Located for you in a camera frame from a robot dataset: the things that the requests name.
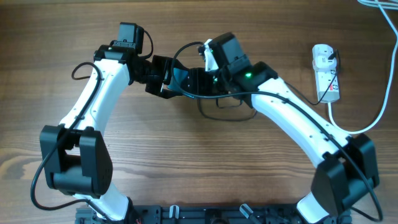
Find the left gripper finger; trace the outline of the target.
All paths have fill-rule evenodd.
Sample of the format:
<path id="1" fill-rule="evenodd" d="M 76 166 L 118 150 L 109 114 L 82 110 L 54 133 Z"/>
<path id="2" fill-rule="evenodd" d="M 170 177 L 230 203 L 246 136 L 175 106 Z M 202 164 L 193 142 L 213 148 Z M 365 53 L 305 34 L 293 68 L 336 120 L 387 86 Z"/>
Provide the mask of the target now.
<path id="1" fill-rule="evenodd" d="M 188 70 L 178 59 L 171 58 L 169 70 L 172 71 L 173 69 Z"/>
<path id="2" fill-rule="evenodd" d="M 181 92 L 177 92 L 177 91 L 173 91 L 173 90 L 169 90 L 169 89 L 161 89 L 160 91 L 160 97 L 164 98 L 164 99 L 170 99 L 176 96 L 183 96 L 183 94 Z"/>

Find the teal Galaxy smartphone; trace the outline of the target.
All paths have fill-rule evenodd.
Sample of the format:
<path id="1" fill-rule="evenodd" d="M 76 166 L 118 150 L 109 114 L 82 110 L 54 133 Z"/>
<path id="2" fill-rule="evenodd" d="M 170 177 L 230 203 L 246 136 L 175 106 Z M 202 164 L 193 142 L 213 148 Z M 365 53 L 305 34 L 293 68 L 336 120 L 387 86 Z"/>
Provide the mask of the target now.
<path id="1" fill-rule="evenodd" d="M 167 89 L 183 94 L 183 84 L 187 84 L 188 71 L 179 68 L 174 68 L 174 75 L 170 76 L 170 83 L 167 85 Z"/>

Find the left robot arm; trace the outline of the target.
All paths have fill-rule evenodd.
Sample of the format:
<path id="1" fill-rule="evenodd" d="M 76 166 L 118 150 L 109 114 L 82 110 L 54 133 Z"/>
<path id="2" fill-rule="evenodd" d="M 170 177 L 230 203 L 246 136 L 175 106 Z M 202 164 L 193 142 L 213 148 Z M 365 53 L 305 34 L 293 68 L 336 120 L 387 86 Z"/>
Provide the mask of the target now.
<path id="1" fill-rule="evenodd" d="M 117 39 L 102 45 L 89 62 L 91 75 L 79 99 L 56 126 L 43 127 L 39 141 L 42 162 L 37 175 L 47 186 L 85 203 L 102 223 L 141 223 L 132 200 L 113 184 L 113 162 L 103 134 L 124 89 L 135 82 L 162 98 L 177 95 L 165 90 L 189 73 L 178 60 L 142 54 L 148 32 L 122 22 Z"/>

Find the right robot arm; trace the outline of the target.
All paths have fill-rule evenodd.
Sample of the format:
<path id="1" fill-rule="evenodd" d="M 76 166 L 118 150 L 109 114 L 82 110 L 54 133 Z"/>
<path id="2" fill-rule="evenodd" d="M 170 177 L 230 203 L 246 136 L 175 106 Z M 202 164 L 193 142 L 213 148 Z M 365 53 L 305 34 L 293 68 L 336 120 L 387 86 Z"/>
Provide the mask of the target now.
<path id="1" fill-rule="evenodd" d="M 319 223 L 354 210 L 369 195 L 377 202 L 379 185 L 374 143 L 327 122 L 295 96 L 264 62 L 252 63 L 234 34 L 227 32 L 197 43 L 205 66 L 184 90 L 194 98 L 234 97 L 267 116 L 304 151 L 315 167 L 310 192 L 295 204 L 307 223 Z"/>

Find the white USB charger plug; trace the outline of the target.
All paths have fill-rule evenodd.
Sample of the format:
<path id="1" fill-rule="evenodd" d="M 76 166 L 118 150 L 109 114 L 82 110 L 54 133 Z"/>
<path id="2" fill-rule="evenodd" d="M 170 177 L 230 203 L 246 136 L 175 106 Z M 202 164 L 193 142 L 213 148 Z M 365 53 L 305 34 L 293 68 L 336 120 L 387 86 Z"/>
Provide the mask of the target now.
<path id="1" fill-rule="evenodd" d="M 313 69 L 316 72 L 326 72 L 336 68 L 336 59 L 329 59 L 328 56 L 318 55 L 313 59 Z"/>

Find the white power strip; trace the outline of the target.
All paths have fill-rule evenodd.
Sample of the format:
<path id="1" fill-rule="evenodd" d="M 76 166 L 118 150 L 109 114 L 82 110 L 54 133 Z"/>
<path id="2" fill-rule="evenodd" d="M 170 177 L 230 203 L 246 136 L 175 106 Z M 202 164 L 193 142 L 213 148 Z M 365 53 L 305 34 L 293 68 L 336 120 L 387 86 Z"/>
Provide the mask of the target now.
<path id="1" fill-rule="evenodd" d="M 316 44 L 313 46 L 313 59 L 318 55 L 325 55 L 328 56 L 329 59 L 336 59 L 337 61 L 336 52 L 327 44 Z M 337 65 L 335 69 L 326 72 L 314 71 L 318 101 L 321 103 L 332 103 L 340 99 Z"/>

